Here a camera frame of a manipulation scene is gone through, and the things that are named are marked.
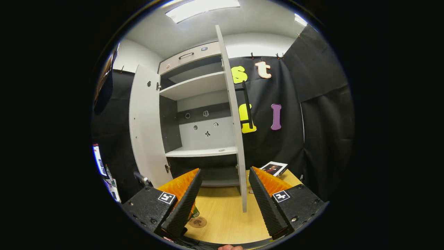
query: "drawer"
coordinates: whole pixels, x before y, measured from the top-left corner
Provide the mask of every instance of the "drawer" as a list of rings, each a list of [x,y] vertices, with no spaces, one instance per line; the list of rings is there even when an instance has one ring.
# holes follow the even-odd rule
[[[209,57],[214,57],[221,54],[219,47],[219,42],[212,42],[208,44],[203,44],[184,52],[181,52],[175,56],[172,56],[159,64],[159,75],[164,75],[165,73],[171,73],[172,70],[177,69],[180,66],[186,66],[192,62],[206,59]]]

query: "open cabinet door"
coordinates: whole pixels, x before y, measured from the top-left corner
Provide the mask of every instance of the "open cabinet door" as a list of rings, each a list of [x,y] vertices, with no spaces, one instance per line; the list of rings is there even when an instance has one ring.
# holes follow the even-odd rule
[[[234,143],[237,147],[238,153],[238,174],[239,184],[242,195],[242,210],[247,212],[247,182],[245,173],[245,157],[244,157],[244,143],[242,141],[241,123],[239,117],[238,101],[236,99],[236,92],[234,90],[233,75],[231,74],[230,62],[226,52],[225,43],[222,38],[221,29],[216,25],[216,33],[218,34],[219,46],[221,49],[222,64],[225,72],[226,87],[228,90],[228,100],[230,103],[231,117],[233,118]]]
[[[160,130],[159,92],[160,75],[139,65],[134,75],[130,96],[130,136],[134,158],[139,172],[155,188],[173,177],[168,165]]]

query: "photo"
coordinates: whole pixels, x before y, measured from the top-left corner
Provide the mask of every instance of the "photo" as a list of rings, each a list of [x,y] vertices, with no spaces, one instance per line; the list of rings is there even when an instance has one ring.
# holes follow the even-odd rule
[[[261,169],[273,176],[281,176],[285,172],[286,167],[287,164],[285,163],[270,161],[268,164],[261,167]]]

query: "cabinet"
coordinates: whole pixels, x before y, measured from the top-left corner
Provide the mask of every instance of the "cabinet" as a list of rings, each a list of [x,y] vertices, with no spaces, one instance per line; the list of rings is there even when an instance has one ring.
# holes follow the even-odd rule
[[[157,73],[137,67],[130,97],[131,144],[140,173],[155,188],[201,167],[202,186],[238,185],[246,212],[238,105],[218,25],[216,33],[218,41],[160,62]]]

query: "coaster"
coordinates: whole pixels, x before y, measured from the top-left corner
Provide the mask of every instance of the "coaster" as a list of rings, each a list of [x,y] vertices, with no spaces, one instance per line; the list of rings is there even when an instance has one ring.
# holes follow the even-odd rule
[[[192,227],[201,228],[206,225],[206,219],[202,216],[191,218],[188,224]]]

